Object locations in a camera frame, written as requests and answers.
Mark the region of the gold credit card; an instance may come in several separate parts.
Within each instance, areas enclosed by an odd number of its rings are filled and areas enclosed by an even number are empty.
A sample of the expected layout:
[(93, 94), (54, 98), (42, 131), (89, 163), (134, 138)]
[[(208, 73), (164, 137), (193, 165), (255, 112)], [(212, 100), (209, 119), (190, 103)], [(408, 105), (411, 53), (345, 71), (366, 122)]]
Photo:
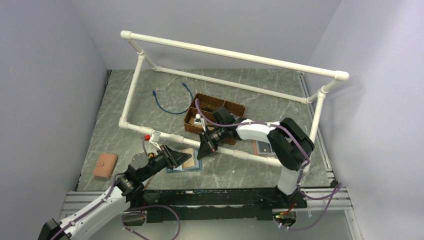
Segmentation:
[(195, 148), (185, 148), (182, 150), (182, 152), (191, 155), (191, 157), (181, 165), (182, 169), (198, 169), (200, 166), (199, 160), (197, 159), (198, 151)]

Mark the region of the blue card holder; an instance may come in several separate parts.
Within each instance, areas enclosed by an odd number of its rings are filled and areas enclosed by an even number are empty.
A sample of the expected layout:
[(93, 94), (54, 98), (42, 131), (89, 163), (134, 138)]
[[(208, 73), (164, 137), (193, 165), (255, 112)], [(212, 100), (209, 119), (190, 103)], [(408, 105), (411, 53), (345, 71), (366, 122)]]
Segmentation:
[(174, 169), (166, 169), (167, 174), (179, 173), (179, 172), (193, 172), (193, 171), (201, 171), (202, 161), (197, 159), (198, 150), (196, 148), (185, 148), (179, 150), (182, 153), (190, 154), (191, 158), (186, 160), (183, 164)]

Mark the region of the black credit card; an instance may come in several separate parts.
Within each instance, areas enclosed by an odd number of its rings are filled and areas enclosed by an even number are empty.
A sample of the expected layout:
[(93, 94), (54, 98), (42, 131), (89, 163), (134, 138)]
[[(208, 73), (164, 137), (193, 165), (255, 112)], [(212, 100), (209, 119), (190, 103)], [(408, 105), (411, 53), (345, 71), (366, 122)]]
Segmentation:
[(208, 112), (208, 113), (212, 113), (214, 111), (214, 109), (209, 108), (209, 107), (203, 107), (203, 108), (201, 108), (201, 110), (204, 111), (204, 112)]

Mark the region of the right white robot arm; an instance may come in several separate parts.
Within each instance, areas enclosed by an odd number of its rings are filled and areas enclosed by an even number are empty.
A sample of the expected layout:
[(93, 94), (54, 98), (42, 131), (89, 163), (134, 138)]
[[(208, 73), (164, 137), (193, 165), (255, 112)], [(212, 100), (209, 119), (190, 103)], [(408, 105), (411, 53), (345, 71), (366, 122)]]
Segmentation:
[(245, 117), (235, 118), (223, 106), (215, 109), (212, 116), (215, 119), (213, 130), (206, 128), (199, 133), (197, 159), (216, 152), (226, 139), (268, 143), (282, 165), (275, 200), (280, 207), (289, 207), (295, 201), (303, 165), (315, 148), (308, 135), (289, 117), (280, 122), (252, 121)]

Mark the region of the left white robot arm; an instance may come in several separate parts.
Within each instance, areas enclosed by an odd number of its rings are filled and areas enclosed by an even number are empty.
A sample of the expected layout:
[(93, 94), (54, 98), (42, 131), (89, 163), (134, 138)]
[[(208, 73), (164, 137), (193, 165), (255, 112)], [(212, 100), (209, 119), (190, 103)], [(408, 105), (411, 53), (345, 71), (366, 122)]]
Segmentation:
[(139, 153), (127, 170), (118, 173), (110, 187), (74, 214), (56, 221), (48, 220), (41, 228), (40, 240), (87, 240), (115, 216), (128, 209), (137, 210), (145, 202), (146, 184), (163, 169), (174, 169), (192, 154), (161, 145), (155, 156)]

